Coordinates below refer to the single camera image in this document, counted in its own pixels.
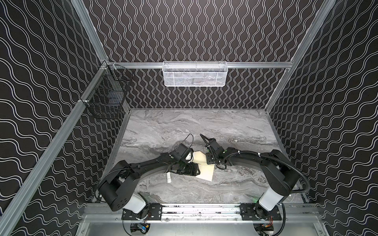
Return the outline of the cream yellow envelope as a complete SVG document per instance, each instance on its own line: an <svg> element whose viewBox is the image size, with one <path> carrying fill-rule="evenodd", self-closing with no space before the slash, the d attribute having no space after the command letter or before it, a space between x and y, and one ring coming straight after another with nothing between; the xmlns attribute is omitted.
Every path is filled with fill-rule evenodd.
<svg viewBox="0 0 378 236"><path fill-rule="evenodd" d="M196 178L211 182L214 174L214 164L207 164L206 155L201 151L195 151L193 162L198 164L200 174Z"/></svg>

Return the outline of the white glue stick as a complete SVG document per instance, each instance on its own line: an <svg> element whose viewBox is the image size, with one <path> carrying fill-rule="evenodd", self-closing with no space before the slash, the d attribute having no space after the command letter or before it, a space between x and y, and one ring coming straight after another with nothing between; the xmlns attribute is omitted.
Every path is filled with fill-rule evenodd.
<svg viewBox="0 0 378 236"><path fill-rule="evenodd" d="M170 173L170 172L168 172L168 173L166 174L166 178L167 178L167 182L168 182L168 183L172 183L171 173Z"/></svg>

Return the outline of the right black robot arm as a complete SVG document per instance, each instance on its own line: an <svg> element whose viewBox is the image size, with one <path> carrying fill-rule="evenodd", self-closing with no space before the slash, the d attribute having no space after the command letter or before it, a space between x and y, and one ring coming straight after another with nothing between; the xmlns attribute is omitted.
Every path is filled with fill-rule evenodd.
<svg viewBox="0 0 378 236"><path fill-rule="evenodd" d="M305 175L277 149L264 153L236 148L224 149L214 138L204 135L201 135L201 138L208 150L206 160L209 164L224 167L244 166L263 172L269 187L253 207L258 219L269 219L275 206L289 195L310 190L310 182Z"/></svg>

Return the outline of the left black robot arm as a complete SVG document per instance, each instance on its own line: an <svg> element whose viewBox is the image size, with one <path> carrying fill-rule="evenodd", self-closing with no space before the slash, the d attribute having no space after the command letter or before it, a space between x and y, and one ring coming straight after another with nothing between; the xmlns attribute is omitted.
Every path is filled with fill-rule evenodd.
<svg viewBox="0 0 378 236"><path fill-rule="evenodd" d="M175 150L163 152L152 160L140 163L127 163L121 160L99 182L98 193L112 211L126 209L134 214L143 214L146 211L147 202L134 192L139 182L145 178L166 173L198 176L200 169L193 158L193 149L180 144Z"/></svg>

